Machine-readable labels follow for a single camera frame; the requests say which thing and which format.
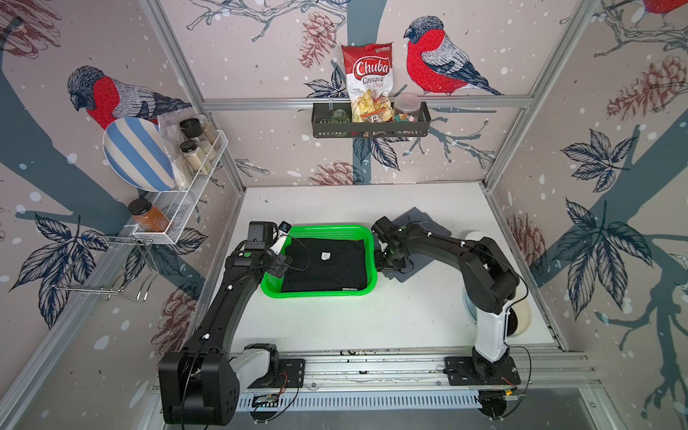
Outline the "green plastic basket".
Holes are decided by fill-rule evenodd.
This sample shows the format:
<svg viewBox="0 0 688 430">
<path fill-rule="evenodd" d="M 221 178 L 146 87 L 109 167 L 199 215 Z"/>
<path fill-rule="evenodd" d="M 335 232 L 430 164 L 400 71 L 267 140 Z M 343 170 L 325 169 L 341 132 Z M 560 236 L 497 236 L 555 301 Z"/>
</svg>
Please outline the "green plastic basket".
<svg viewBox="0 0 688 430">
<path fill-rule="evenodd" d="M 377 270 L 374 264 L 374 251 L 376 240 L 372 232 L 360 225 L 329 225 L 329 226 L 297 226 L 290 231 L 280 254 L 284 254 L 286 247 L 292 244 L 292 240 L 302 238 L 334 239 L 334 240 L 363 240 L 365 242 L 365 266 L 367 267 L 368 285 L 360 291 L 335 291 L 319 293 L 281 293 L 283 278 L 276 278 L 265 274 L 261 283 L 261 289 L 270 298 L 296 298 L 296 297 L 346 297 L 364 296 L 372 292 L 377 283 Z"/>
</svg>

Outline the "grey t-shirt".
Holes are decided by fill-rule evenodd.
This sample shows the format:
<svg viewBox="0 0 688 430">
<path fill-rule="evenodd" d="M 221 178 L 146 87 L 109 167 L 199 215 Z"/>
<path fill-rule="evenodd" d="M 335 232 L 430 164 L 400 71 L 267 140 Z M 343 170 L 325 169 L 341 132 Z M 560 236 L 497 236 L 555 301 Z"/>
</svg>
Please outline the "grey t-shirt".
<svg viewBox="0 0 688 430">
<path fill-rule="evenodd" d="M 432 232 L 433 234 L 448 237 L 453 235 L 449 229 L 446 229 L 446 227 L 434 221 L 426 212 L 422 212 L 417 207 L 413 207 L 392 221 L 394 226 L 397 228 L 402 227 L 410 222 L 416 222 L 420 224 L 424 229 Z M 414 254 L 414 256 L 407 257 L 405 262 L 406 267 L 400 272 L 383 272 L 383 276 L 389 280 L 394 279 L 399 281 L 399 283 L 403 283 L 409 280 L 411 276 L 427 267 L 430 263 L 432 263 L 432 260 L 429 257 Z"/>
</svg>

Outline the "black t-shirt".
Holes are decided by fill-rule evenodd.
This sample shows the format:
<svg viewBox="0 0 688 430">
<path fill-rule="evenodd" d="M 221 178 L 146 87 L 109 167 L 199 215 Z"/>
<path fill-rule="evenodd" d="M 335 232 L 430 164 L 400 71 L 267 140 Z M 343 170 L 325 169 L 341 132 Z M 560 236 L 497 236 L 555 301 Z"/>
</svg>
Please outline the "black t-shirt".
<svg viewBox="0 0 688 430">
<path fill-rule="evenodd" d="M 363 240 L 302 238 L 284 254 L 292 259 L 281 293 L 360 291 L 368 285 Z"/>
</svg>

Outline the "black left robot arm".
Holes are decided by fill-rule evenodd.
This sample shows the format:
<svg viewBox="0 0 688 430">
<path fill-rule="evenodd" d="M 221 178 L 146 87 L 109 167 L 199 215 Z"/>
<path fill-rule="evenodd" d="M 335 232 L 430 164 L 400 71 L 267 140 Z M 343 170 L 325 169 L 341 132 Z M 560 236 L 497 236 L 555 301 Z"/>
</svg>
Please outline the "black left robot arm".
<svg viewBox="0 0 688 430">
<path fill-rule="evenodd" d="M 281 277 L 290 258 L 281 254 L 291 226 L 253 221 L 247 239 L 224 263 L 220 288 L 193 335 L 159 362 L 164 421 L 168 425 L 226 426 L 243 391 L 281 378 L 275 345 L 254 343 L 230 353 L 238 324 L 265 274 Z"/>
</svg>

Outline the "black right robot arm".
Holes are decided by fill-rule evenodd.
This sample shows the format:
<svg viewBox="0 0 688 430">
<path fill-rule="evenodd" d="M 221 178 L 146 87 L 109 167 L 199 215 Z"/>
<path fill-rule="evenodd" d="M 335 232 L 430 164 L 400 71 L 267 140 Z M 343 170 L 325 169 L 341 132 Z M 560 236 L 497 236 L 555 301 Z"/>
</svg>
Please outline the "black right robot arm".
<svg viewBox="0 0 688 430">
<path fill-rule="evenodd" d="M 490 364 L 507 356 L 508 318 L 521 278 L 496 241 L 487 236 L 471 240 L 438 235 L 417 222 L 397 227 L 386 217 L 379 219 L 372 231 L 383 245 L 376 264 L 382 272 L 401 269 L 402 261 L 414 255 L 458 270 L 477 310 L 474 356 Z"/>
</svg>

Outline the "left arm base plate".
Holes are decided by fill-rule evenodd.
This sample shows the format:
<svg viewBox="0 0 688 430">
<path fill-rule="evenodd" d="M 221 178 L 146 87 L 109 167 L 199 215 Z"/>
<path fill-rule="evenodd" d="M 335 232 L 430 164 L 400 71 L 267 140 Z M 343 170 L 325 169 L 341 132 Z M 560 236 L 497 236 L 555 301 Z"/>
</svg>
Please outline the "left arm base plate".
<svg viewBox="0 0 688 430">
<path fill-rule="evenodd" d="M 278 367 L 251 385 L 252 389 L 302 388 L 306 371 L 303 358 L 281 359 Z"/>
</svg>

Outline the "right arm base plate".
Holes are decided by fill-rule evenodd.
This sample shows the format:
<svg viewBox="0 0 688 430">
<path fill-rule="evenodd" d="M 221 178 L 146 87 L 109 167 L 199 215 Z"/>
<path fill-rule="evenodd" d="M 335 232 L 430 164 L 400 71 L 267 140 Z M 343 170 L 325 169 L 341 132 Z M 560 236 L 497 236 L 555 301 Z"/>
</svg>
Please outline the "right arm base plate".
<svg viewBox="0 0 688 430">
<path fill-rule="evenodd" d="M 518 370 L 508 354 L 494 363 L 482 358 L 446 357 L 443 373 L 448 377 L 451 386 L 521 384 Z"/>
</svg>

